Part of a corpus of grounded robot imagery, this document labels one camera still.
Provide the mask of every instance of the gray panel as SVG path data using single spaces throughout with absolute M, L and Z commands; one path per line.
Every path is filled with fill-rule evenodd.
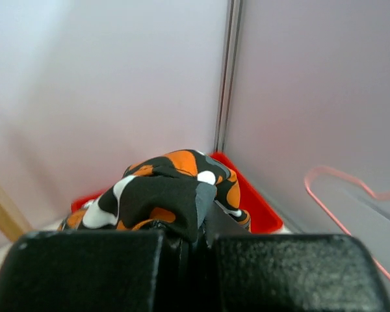
M 390 190 L 390 1 L 243 4 L 225 151 L 291 223 L 339 232 L 304 176 L 325 164 Z M 390 271 L 390 202 L 322 177 L 315 192 Z

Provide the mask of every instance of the pink wire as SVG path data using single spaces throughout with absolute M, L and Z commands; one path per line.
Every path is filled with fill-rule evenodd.
M 325 206 L 325 204 L 311 190 L 311 184 L 312 184 L 313 180 L 315 180 L 321 174 L 328 174 L 330 176 L 338 177 L 339 179 L 342 179 L 342 180 L 347 181 L 349 183 L 355 184 L 358 187 L 361 187 L 367 194 L 369 194 L 375 200 L 382 200 L 382 201 L 390 200 L 390 192 L 375 193 L 364 182 L 362 182 L 362 180 L 360 180 L 352 175 L 346 174 L 345 172 L 336 170 L 336 169 L 328 167 L 328 166 L 318 166 L 318 167 L 311 169 L 306 174 L 305 179 L 304 179 L 305 188 L 306 188 L 307 193 L 313 198 L 313 200 L 316 201 L 316 203 L 325 211 L 325 213 L 347 235 L 351 235 L 351 232 L 349 232 L 349 230 L 347 230 L 347 228 L 344 226 L 344 224 L 342 224 L 341 221 L 338 220 L 338 218 Z M 378 262 L 375 258 L 373 258 L 373 259 L 374 259 L 374 262 L 376 263 L 377 267 L 380 269 L 380 271 L 390 281 L 390 273 L 380 264 L 380 262 Z

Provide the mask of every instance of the wooden leg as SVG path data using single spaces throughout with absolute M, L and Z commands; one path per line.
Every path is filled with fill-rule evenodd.
M 25 216 L 0 187 L 0 230 L 14 242 L 26 232 L 32 231 L 32 226 Z

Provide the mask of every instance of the cloth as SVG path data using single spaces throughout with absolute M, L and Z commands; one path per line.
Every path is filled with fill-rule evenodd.
M 183 149 L 129 166 L 119 182 L 66 217 L 59 230 L 164 228 L 194 242 L 214 200 L 250 230 L 249 213 L 239 209 L 236 173 Z

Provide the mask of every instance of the red tray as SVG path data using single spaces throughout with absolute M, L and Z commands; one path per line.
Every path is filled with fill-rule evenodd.
M 237 167 L 234 166 L 228 157 L 223 153 L 213 153 L 211 157 L 237 173 L 241 195 L 240 208 L 247 210 L 252 217 L 252 233 L 274 233 L 280 230 L 283 226 L 281 218 L 237 170 Z M 88 200 L 96 199 L 106 190 L 107 189 L 100 190 L 88 196 L 78 198 L 71 204 L 71 211 L 74 212 L 80 209 Z

